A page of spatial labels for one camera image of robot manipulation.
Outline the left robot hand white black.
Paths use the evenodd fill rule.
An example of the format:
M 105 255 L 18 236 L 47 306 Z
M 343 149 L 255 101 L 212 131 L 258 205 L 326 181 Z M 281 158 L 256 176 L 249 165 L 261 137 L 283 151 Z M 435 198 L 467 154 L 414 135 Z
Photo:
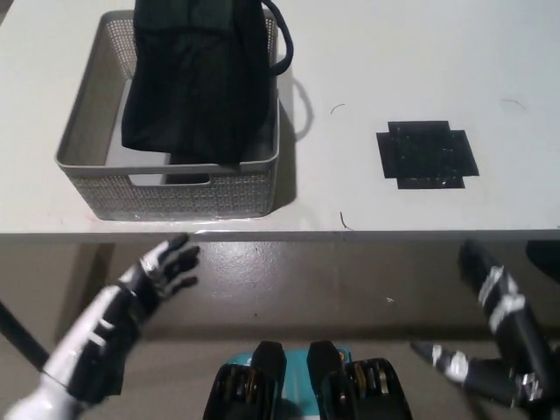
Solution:
M 196 283 L 200 248 L 187 234 L 163 241 L 103 287 L 75 320 L 43 373 L 84 405 L 100 403 L 119 382 L 145 323 L 163 302 Z

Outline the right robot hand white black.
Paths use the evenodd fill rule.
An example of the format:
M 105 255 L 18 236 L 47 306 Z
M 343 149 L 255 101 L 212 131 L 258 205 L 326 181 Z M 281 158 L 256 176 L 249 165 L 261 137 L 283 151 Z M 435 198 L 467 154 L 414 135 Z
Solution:
M 448 381 L 477 396 L 528 412 L 557 406 L 557 354 L 510 271 L 472 240 L 460 246 L 458 267 L 486 317 L 500 358 L 470 358 L 425 341 L 412 342 L 412 350 Z

